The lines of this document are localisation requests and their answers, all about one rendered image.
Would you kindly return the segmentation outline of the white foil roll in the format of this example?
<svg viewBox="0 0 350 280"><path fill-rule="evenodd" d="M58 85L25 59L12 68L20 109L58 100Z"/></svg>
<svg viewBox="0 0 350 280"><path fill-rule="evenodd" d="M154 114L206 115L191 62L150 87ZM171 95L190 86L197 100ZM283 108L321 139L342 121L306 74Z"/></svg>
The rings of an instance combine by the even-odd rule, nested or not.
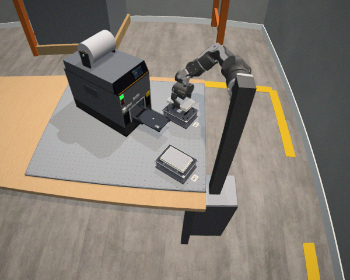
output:
<svg viewBox="0 0 350 280"><path fill-rule="evenodd" d="M108 30L102 30L78 44L78 53L86 51L91 65L115 49L116 40Z"/></svg>

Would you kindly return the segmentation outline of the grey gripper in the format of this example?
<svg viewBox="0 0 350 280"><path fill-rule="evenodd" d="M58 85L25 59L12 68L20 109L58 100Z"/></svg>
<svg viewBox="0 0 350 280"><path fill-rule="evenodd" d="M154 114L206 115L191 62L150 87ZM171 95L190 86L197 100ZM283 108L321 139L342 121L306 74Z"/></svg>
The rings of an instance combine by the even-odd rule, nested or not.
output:
<svg viewBox="0 0 350 280"><path fill-rule="evenodd" d="M186 85L176 82L173 87L172 87L172 94L171 94L171 99L174 103L172 103L171 105L174 106L177 109L180 109L180 102L177 100L177 97L181 98L181 99L185 99L186 96L187 98L191 98L191 94L194 90L194 85L189 83L189 76L186 77L185 79L185 83Z"/></svg>

